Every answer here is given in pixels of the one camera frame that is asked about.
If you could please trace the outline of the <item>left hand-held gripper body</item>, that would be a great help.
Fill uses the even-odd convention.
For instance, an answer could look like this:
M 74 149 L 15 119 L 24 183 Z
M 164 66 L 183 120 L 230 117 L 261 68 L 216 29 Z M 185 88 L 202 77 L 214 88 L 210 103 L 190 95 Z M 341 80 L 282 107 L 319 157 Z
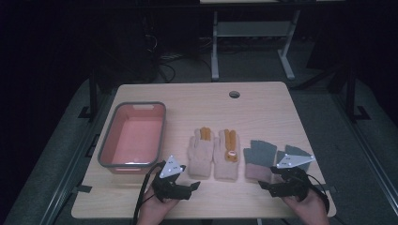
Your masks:
M 180 165 L 174 156 L 168 157 L 161 165 L 162 169 L 152 181 L 155 196 L 162 202 L 165 199 L 181 200 L 180 192 L 188 190 L 188 186 L 178 185 L 176 180 L 185 171 L 185 166 Z

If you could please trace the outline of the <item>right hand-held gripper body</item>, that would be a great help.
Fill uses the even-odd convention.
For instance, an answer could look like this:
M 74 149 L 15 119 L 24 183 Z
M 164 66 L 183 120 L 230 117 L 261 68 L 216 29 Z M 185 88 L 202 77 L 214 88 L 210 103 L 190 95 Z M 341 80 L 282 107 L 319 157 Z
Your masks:
M 281 183 L 272 184 L 272 189 L 279 190 L 282 193 L 281 197 L 296 196 L 299 201 L 303 201 L 308 195 L 311 182 L 300 166 L 314 160 L 315 157 L 312 155 L 304 157 L 285 154 L 275 167 L 270 168 L 283 180 Z

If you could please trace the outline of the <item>beige knit glove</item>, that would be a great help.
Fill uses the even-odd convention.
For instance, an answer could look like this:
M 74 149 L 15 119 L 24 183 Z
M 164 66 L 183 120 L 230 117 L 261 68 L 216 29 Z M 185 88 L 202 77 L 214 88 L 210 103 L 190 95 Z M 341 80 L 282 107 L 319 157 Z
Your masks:
M 188 147 L 189 175 L 209 177 L 214 151 L 214 135 L 209 127 L 201 127 L 190 137 Z

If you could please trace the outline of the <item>beige knit glove bear face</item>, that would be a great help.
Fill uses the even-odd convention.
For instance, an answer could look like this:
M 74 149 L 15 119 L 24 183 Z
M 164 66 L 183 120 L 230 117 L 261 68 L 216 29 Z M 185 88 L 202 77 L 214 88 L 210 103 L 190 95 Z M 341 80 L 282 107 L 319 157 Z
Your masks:
M 235 181 L 238 177 L 240 142 L 234 130 L 224 129 L 215 139 L 213 152 L 214 177 L 218 180 Z

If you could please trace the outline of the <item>pink basin with grey rim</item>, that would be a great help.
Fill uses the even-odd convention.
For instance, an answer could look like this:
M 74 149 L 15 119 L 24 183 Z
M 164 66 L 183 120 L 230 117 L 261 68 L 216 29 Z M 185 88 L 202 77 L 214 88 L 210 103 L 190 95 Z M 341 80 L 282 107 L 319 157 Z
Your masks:
M 147 173 L 160 159 L 165 118 L 162 102 L 118 104 L 99 149 L 99 164 L 111 173 Z

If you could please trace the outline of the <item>person's right hand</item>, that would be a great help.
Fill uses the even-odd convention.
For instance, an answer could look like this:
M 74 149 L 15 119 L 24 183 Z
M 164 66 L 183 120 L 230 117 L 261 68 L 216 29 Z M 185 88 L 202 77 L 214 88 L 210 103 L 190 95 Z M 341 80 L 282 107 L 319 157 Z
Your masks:
M 304 225 L 329 225 L 328 214 L 322 199 L 309 190 L 307 197 L 298 202 L 294 197 L 282 197 Z

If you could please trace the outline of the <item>person's left hand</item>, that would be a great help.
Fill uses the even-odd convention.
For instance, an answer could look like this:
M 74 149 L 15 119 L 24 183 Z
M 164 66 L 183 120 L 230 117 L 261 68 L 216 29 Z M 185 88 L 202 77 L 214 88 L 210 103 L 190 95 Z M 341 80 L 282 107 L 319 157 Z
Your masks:
M 156 198 L 154 190 L 150 187 L 145 195 L 138 216 L 137 225 L 160 225 L 167 214 L 179 203 L 179 200 L 164 200 Z

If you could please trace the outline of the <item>black metal stand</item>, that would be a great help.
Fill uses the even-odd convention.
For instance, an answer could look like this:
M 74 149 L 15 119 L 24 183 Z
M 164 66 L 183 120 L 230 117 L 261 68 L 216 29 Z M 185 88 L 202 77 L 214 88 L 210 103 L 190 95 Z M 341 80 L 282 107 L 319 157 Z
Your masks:
M 356 76 L 357 71 L 352 67 L 349 70 L 346 81 L 346 98 L 345 98 L 345 113 L 352 123 L 357 123 L 359 120 L 370 120 L 370 115 L 366 112 L 363 106 L 355 103 L 356 99 Z
M 79 114 L 79 118 L 85 118 L 92 122 L 98 112 L 97 84 L 95 70 L 92 69 L 89 75 L 89 105 L 84 106 Z

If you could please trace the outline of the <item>white metal table frame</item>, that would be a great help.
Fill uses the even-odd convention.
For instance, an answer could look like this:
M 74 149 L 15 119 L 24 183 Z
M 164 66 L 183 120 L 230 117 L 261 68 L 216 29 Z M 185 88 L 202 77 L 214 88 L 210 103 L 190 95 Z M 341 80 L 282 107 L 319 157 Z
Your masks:
M 288 80 L 294 80 L 295 74 L 287 58 L 288 50 L 296 31 L 300 11 L 296 10 L 290 21 L 277 22 L 220 22 L 218 12 L 213 13 L 212 50 L 210 55 L 211 80 L 220 78 L 218 58 L 218 38 L 285 38 L 278 50 L 278 56 Z

